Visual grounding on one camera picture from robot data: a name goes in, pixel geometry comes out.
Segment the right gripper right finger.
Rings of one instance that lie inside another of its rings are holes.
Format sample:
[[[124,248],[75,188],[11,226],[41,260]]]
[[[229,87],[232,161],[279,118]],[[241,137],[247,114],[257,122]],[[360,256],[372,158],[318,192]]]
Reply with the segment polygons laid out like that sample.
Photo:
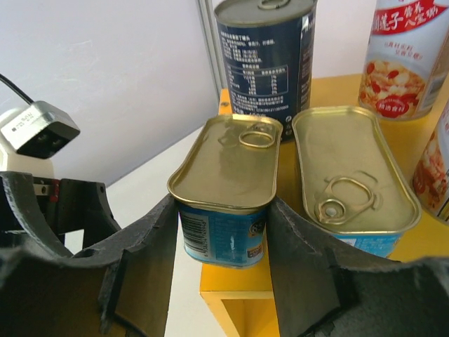
[[[401,263],[354,248],[282,199],[268,208],[281,336],[447,336],[448,259]]]

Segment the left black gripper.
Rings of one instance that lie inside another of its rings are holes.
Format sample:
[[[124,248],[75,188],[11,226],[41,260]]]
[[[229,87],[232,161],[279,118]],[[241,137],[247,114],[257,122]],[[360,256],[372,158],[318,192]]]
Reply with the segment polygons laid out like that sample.
[[[83,230],[83,245],[92,246],[121,228],[115,221],[103,183],[34,178],[1,172],[7,204],[15,219],[45,252],[46,258],[71,258],[65,236]]]

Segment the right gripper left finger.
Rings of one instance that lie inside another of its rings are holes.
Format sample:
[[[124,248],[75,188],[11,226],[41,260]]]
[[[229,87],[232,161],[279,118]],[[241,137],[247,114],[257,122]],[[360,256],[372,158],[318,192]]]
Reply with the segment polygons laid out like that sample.
[[[177,209],[149,213],[72,258],[1,250],[2,336],[163,336]]]

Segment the gold tin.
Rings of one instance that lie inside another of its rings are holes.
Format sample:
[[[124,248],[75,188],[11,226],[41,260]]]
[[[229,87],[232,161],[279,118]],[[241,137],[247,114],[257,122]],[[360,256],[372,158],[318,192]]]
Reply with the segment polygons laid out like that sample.
[[[222,114],[205,123],[167,182],[189,256],[233,268],[262,259],[282,133],[269,117]]]
[[[346,244],[388,257],[422,208],[377,117],[361,107],[315,107],[292,127],[302,215]]]

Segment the small red-white can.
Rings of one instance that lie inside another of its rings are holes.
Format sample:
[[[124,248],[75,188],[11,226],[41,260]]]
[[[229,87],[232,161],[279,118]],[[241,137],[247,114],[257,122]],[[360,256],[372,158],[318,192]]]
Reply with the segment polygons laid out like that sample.
[[[417,163],[413,189],[423,207],[448,224],[448,103]]]
[[[385,119],[432,109],[448,75],[448,2],[378,1],[358,101]]]

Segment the round tomato tin can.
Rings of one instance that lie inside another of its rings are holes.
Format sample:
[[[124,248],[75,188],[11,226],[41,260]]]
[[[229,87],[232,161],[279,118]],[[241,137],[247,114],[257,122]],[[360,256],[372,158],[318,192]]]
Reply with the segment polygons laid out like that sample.
[[[232,0],[214,10],[232,111],[281,122],[283,141],[310,106],[316,5]]]

